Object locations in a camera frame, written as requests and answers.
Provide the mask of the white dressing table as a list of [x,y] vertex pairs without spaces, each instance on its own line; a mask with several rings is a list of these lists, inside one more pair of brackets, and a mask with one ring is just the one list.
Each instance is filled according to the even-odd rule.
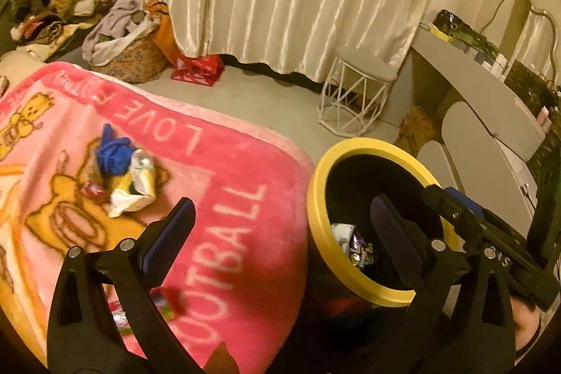
[[458,48],[420,27],[412,49],[454,87],[492,136],[529,161],[546,138],[512,89]]

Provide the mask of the yellow white snack bag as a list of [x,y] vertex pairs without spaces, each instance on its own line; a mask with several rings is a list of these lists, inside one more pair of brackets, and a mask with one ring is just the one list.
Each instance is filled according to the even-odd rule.
[[137,149],[131,156],[127,173],[121,177],[109,198],[108,216],[138,212],[156,199],[155,166],[149,154]]

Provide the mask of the white plastic bag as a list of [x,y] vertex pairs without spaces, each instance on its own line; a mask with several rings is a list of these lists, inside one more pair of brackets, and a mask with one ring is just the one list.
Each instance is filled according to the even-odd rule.
[[354,239],[356,226],[346,223],[333,223],[331,225],[331,232],[336,239],[339,247],[346,256],[351,253],[351,245]]

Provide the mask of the purple candy wrapper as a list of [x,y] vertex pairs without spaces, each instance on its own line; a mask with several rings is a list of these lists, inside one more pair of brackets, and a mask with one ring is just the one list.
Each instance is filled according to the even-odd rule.
[[349,259],[351,263],[363,270],[366,266],[373,265],[377,260],[374,255],[374,246],[372,243],[367,243],[361,236],[353,234],[349,241]]

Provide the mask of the white chair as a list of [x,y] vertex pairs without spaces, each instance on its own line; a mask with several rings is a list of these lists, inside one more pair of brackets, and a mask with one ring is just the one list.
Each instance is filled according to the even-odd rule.
[[418,160],[443,188],[453,187],[526,236],[537,206],[537,185],[526,163],[489,133],[466,102],[454,103]]

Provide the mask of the pink cartoon fleece blanket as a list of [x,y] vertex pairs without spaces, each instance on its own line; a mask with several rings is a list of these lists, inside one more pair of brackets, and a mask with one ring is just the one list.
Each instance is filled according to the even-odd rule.
[[[154,161],[155,198],[111,216],[83,191],[105,126]],[[299,314],[311,159],[287,138],[69,63],[1,100],[1,308],[40,361],[48,310],[73,246],[109,250],[182,198],[193,232],[163,286],[171,328],[196,362],[225,344],[243,373],[269,369]]]

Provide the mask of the arched vanity mirror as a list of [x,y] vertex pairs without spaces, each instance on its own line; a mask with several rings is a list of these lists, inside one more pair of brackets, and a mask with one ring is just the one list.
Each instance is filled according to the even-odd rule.
[[559,84],[558,47],[560,27],[552,13],[537,8],[532,0],[500,0],[490,19],[478,30],[487,29],[501,16],[504,5],[510,7],[504,28],[500,32],[499,50],[507,63],[499,79],[505,81],[515,63],[520,63],[546,83],[549,89]]

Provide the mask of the yellow rimmed black trash bin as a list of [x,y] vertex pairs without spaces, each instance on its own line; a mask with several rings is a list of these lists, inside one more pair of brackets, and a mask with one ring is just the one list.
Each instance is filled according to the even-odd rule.
[[418,159],[386,141],[348,138],[328,149],[312,174],[306,196],[310,261],[316,269],[309,278],[318,281],[316,291],[327,300],[349,297],[370,306],[408,306],[414,291],[398,282],[389,263],[379,261],[361,271],[338,245],[331,225],[354,225],[366,241],[376,242],[370,206],[383,193],[426,236],[440,236],[458,249],[461,242],[452,225],[422,202],[422,190],[437,183]]

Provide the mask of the floral laundry basket with clothes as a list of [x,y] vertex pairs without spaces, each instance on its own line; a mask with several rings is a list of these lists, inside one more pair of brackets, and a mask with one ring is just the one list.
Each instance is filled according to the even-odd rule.
[[82,58],[95,72],[126,83],[146,83],[168,66],[154,42],[160,18],[145,13],[136,0],[117,0],[82,44]]

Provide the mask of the red plastic bag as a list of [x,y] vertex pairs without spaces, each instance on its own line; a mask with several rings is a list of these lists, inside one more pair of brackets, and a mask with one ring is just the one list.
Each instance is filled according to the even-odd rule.
[[213,86],[222,76],[223,60],[219,55],[200,58],[179,56],[170,78],[182,83],[195,83],[200,86]]

